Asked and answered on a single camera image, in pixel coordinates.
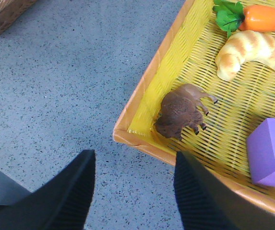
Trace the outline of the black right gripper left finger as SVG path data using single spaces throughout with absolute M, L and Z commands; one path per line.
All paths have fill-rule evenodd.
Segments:
M 83 150 L 44 186 L 0 206 L 0 230 L 82 230 L 92 202 L 94 150 Z

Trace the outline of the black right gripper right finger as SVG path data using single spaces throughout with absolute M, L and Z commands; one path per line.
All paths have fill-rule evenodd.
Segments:
M 186 230 L 275 230 L 273 212 L 237 195 L 188 152 L 177 152 L 173 184 Z

